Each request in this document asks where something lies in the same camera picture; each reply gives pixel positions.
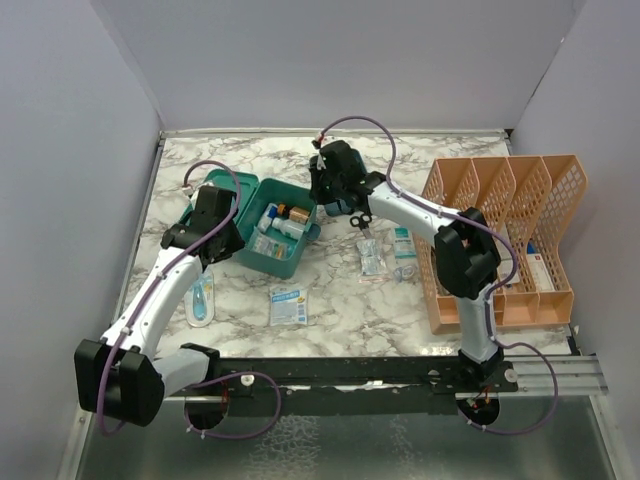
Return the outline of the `black handled scissors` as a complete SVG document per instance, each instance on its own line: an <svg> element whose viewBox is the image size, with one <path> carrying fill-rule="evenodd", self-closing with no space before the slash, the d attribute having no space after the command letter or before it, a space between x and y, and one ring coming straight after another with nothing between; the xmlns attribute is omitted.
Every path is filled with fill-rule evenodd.
<svg viewBox="0 0 640 480"><path fill-rule="evenodd" d="M362 235L366 238L366 239L371 239L372 238L372 234L369 228L369 225L372 221L372 218L370 215L366 214L366 213L361 213L359 215L353 215L350 217L349 222L350 225L354 228L358 228L359 231L362 233Z"/></svg>

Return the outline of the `blue gauze dressing pack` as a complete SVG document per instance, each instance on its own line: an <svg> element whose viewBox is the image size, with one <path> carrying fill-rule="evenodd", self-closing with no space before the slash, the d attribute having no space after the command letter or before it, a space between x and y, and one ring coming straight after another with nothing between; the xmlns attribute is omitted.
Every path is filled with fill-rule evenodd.
<svg viewBox="0 0 640 480"><path fill-rule="evenodd" d="M296 285L276 286L269 292L269 325L290 326L308 323L308 291Z"/></svg>

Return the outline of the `blue cotton swab bag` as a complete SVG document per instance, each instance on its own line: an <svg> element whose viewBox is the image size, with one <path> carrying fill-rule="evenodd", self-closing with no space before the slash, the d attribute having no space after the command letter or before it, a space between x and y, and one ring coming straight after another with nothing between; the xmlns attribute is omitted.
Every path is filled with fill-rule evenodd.
<svg viewBox="0 0 640 480"><path fill-rule="evenodd" d="M260 255L266 255L266 247L267 247L267 242L273 239L269 236L267 236L266 234L261 233L256 227L253 229L253 233L250 237L249 243L248 243L248 248L250 251L260 254Z"/></svg>

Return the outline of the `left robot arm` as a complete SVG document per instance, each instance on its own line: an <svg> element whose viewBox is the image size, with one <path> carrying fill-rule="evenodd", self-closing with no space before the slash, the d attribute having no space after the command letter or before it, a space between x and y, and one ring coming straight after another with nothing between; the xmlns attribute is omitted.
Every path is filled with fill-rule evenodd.
<svg viewBox="0 0 640 480"><path fill-rule="evenodd" d="M153 268L127 309L99 339L80 342L74 367L83 410L146 426L180 389L206 395L218 388L221 371L206 348L154 356L174 311L206 268L244 248L233 220L239 200L232 190L201 187L185 219L164 232Z"/></svg>

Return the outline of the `bandage pack yellow green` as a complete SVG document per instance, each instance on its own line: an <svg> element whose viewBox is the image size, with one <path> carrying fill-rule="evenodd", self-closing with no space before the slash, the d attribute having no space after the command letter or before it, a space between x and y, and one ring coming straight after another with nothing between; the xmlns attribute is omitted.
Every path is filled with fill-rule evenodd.
<svg viewBox="0 0 640 480"><path fill-rule="evenodd" d="M284 261L290 258L293 250L294 246L291 244L270 239L267 242L266 255Z"/></svg>

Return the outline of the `small bottle blue label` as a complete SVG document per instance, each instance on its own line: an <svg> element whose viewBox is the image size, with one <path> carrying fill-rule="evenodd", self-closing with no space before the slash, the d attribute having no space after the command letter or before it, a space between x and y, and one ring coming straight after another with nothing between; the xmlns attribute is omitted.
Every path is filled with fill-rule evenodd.
<svg viewBox="0 0 640 480"><path fill-rule="evenodd" d="M271 227L273 220L278 216L278 206L269 203L256 224L256 228L263 234Z"/></svg>

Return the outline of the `brown bottle orange cap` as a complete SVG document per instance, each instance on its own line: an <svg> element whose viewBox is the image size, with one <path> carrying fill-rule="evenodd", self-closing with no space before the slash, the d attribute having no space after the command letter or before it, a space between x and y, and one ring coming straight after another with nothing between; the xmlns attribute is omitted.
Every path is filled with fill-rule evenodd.
<svg viewBox="0 0 640 480"><path fill-rule="evenodd" d="M277 214L284 219L291 220L301 225L306 225L311 218L310 211L298 206L288 206L283 203L277 205Z"/></svg>

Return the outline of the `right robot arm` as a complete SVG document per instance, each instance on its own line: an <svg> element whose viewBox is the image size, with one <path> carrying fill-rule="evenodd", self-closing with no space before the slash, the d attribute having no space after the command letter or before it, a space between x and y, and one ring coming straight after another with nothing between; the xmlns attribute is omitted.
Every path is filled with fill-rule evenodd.
<svg viewBox="0 0 640 480"><path fill-rule="evenodd" d="M312 142L310 196L319 205L342 201L428 242L435 253L439 283L455 297L461 344L459 378L469 390L491 384L504 358L495 339L493 293L501 258L482 213L459 211L427 201L392 183L391 176L365 172L355 150L342 141Z"/></svg>

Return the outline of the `white plastic bottle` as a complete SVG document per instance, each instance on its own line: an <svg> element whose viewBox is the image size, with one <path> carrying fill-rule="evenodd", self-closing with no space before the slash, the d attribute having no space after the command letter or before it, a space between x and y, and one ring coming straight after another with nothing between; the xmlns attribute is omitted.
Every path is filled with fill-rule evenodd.
<svg viewBox="0 0 640 480"><path fill-rule="evenodd" d="M287 238L300 240L305 234L305 226L290 219L276 217L272 220L272 227Z"/></svg>

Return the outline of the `teal medicine box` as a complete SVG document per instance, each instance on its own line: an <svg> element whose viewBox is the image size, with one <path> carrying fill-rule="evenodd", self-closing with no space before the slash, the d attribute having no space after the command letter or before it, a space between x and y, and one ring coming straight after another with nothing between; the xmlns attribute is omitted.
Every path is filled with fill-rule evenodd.
<svg viewBox="0 0 640 480"><path fill-rule="evenodd" d="M309 191L223 169L211 171L202 187L161 246L186 250L196 244L190 254L205 266L233 258L247 268L291 278L306 245L320 233Z"/></svg>

